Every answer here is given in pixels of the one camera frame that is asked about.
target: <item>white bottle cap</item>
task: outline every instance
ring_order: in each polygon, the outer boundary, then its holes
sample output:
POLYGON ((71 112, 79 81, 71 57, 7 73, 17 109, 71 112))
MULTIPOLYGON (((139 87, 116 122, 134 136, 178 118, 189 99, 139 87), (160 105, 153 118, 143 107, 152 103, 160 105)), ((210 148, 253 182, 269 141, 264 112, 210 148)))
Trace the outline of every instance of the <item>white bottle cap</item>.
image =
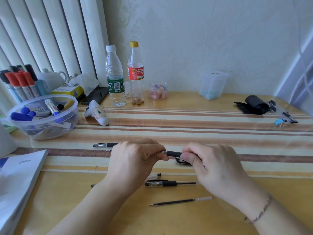
POLYGON ((116 52, 115 45, 106 45, 105 48, 107 52, 116 52))

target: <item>hand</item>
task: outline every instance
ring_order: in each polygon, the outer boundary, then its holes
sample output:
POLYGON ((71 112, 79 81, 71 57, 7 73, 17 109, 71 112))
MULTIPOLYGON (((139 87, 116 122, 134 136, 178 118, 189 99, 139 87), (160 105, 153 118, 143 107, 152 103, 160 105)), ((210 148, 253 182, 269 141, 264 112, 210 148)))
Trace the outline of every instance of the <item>hand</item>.
POLYGON ((193 166, 199 182, 213 195, 241 211, 250 197, 266 202, 267 193, 247 175, 232 147, 191 142, 182 151, 181 159, 193 166))
POLYGON ((168 156, 161 151, 165 151, 165 147, 152 139, 115 145, 103 183, 120 195, 129 197, 143 185, 157 161, 168 161, 168 156))

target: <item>white book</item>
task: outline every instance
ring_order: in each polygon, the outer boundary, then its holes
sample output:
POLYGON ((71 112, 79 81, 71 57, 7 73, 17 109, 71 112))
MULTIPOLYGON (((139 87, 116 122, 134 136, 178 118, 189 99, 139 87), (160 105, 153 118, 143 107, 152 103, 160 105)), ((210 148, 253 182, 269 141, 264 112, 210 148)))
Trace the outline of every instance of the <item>white book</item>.
POLYGON ((48 155, 47 150, 0 158, 0 235, 11 235, 48 155))

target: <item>red marker cap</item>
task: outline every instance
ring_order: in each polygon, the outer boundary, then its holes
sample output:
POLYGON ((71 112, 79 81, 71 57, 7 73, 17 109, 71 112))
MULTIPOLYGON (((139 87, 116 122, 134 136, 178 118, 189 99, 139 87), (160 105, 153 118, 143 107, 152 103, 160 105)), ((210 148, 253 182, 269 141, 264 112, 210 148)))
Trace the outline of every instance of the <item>red marker cap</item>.
POLYGON ((27 81, 26 81, 23 73, 14 73, 14 74, 15 74, 16 78, 18 79, 18 82, 20 83, 21 87, 28 86, 27 81))
POLYGON ((28 83, 29 86, 34 86, 35 85, 35 82, 34 80, 32 79, 32 76, 30 75, 29 72, 23 72, 23 75, 24 77, 26 78, 26 81, 28 83))
POLYGON ((6 77, 9 79, 10 83, 12 86, 20 86, 16 76, 14 75, 14 73, 10 72, 10 73, 5 73, 6 77))

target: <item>left hand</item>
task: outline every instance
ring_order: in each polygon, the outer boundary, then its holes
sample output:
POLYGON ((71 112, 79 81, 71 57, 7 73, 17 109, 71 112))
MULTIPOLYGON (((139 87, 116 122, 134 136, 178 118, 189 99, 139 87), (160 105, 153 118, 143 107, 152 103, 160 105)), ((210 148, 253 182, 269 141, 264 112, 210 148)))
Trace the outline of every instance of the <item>left hand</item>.
POLYGON ((112 149, 109 169, 100 184, 107 184, 119 195, 129 197, 143 185, 159 160, 168 161, 165 147, 152 139, 125 141, 112 149))

